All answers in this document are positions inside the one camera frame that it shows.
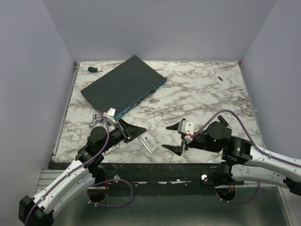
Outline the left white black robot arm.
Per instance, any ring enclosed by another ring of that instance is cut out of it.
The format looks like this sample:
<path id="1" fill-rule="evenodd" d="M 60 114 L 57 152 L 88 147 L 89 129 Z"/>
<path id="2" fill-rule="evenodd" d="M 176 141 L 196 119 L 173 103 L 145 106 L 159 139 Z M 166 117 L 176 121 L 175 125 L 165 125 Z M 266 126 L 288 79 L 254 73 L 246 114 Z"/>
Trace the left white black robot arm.
<path id="1" fill-rule="evenodd" d="M 33 197 L 25 196 L 19 202 L 18 218 L 26 226 L 51 226 L 62 208 L 82 191 L 105 180 L 100 163 L 103 152 L 121 141 L 128 143 L 147 131 L 120 119 L 114 130 L 109 130 L 105 121 L 103 127 L 95 127 L 75 159 L 67 169 L 50 185 Z"/>

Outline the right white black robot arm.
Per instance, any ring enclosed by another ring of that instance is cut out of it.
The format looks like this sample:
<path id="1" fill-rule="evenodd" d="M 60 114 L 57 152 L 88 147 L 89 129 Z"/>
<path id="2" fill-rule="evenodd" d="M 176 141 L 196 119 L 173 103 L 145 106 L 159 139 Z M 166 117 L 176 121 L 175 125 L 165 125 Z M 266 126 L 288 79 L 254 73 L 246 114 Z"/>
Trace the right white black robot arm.
<path id="1" fill-rule="evenodd" d="M 287 188 L 295 195 L 301 194 L 301 162 L 285 157 L 232 135 L 228 123 L 214 121 L 208 127 L 192 135 L 194 123 L 182 119 L 168 126 L 181 134 L 181 145 L 163 145 L 180 156 L 189 148 L 222 154 L 222 162 L 215 171 L 203 173 L 204 186 L 226 186 L 236 182 L 254 181 Z"/>

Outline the white remote control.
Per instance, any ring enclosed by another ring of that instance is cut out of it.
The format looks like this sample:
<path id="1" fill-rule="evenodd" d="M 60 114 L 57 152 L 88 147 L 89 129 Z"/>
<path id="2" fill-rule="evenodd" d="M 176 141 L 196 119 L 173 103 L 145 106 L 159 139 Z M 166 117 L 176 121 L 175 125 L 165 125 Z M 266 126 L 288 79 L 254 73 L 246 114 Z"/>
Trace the white remote control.
<path id="1" fill-rule="evenodd" d="M 138 139 L 150 154 L 154 154 L 157 151 L 157 143 L 148 132 L 144 132 L 138 136 Z"/>

